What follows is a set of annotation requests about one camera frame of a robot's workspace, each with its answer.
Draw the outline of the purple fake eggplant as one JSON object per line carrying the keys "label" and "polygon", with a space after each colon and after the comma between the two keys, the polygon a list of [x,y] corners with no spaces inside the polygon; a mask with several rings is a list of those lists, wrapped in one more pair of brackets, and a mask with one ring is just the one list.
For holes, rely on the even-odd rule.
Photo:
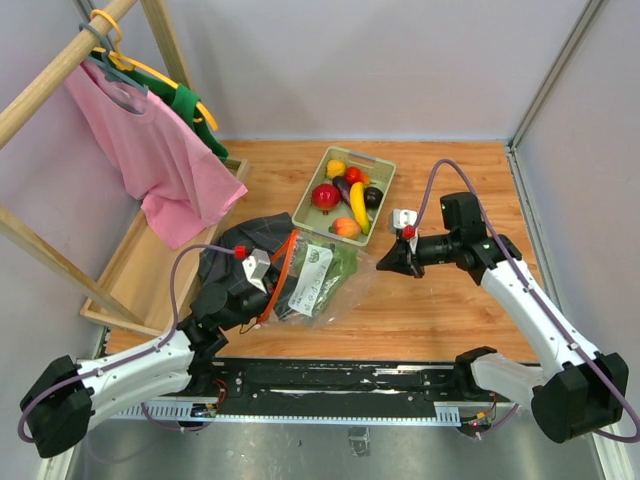
{"label": "purple fake eggplant", "polygon": [[339,191],[341,200],[348,206],[351,207],[351,199],[350,199],[350,189],[351,184],[343,177],[335,177],[332,180],[332,184]]}

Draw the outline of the red fake apple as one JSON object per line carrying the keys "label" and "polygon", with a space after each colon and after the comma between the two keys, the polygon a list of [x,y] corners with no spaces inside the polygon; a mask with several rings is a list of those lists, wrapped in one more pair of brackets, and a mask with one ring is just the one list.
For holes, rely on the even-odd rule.
{"label": "red fake apple", "polygon": [[320,184],[311,193],[311,204],[328,215],[341,201],[340,191],[331,184]]}

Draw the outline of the yellow fake banana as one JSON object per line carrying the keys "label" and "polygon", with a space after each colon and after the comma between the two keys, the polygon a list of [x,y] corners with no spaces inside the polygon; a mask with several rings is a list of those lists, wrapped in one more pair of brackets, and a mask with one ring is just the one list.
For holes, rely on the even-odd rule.
{"label": "yellow fake banana", "polygon": [[371,224],[368,217],[365,201],[364,201],[364,184],[356,182],[350,188],[351,210],[356,223],[361,229],[363,235],[370,233]]}

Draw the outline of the dark fake avocado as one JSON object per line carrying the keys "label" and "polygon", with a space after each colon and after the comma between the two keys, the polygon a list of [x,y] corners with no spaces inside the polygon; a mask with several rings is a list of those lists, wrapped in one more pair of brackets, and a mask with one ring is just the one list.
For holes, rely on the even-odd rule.
{"label": "dark fake avocado", "polygon": [[384,193],[374,186],[368,186],[364,189],[364,203],[367,209],[379,209],[384,199]]}

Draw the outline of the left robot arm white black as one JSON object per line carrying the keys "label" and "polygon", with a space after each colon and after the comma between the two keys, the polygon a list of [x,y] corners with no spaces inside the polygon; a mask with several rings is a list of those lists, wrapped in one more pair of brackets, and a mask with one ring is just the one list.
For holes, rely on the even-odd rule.
{"label": "left robot arm white black", "polygon": [[212,283],[190,315],[155,339],[99,359],[51,361],[20,402],[20,438],[48,459],[130,407],[168,394],[207,393],[214,383],[210,363],[227,345],[226,331],[260,316],[272,293],[252,285],[233,293]]}

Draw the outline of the green fake leafy vegetable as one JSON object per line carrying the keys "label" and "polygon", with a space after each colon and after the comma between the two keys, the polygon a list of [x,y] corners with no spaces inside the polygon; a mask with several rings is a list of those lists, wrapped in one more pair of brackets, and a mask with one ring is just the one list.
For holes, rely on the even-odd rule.
{"label": "green fake leafy vegetable", "polygon": [[300,237],[274,312],[280,322],[320,322],[333,297],[358,270],[358,251],[349,245]]}

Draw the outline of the clear zip top bag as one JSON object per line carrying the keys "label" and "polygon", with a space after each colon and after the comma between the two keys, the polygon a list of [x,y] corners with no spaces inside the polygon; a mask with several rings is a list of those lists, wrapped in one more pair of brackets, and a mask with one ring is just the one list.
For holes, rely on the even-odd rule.
{"label": "clear zip top bag", "polygon": [[328,325],[363,302],[376,275],[376,261],[361,249],[298,229],[269,260],[258,324]]}

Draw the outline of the orange fake peach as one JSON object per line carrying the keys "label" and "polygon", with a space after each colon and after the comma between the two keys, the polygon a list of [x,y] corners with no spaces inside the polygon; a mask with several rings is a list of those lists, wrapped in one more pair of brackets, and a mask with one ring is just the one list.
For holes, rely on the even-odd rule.
{"label": "orange fake peach", "polygon": [[340,217],[333,221],[328,231],[346,239],[356,240],[361,234],[361,227],[352,218]]}

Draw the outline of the yellow fake orange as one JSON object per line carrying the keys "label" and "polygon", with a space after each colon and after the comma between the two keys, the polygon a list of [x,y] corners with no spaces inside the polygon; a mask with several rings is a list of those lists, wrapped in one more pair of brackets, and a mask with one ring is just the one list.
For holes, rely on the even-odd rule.
{"label": "yellow fake orange", "polygon": [[326,177],[333,180],[335,177],[343,176],[347,171],[346,164],[341,160],[329,160],[326,164]]}

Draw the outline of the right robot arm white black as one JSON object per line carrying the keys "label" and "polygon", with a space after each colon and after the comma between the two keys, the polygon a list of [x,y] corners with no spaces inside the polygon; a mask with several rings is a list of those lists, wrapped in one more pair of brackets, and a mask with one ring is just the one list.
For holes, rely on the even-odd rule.
{"label": "right robot arm white black", "polygon": [[455,265],[509,314],[539,362],[527,367],[494,348],[475,348],[455,359],[455,392],[466,400],[491,392],[528,408],[555,443],[617,423],[626,405],[626,362],[617,353],[603,354],[570,324],[519,250],[489,226],[476,195],[445,195],[440,208],[445,231],[431,236],[418,233],[417,212],[394,210],[395,243],[378,270],[421,278],[427,266]]}

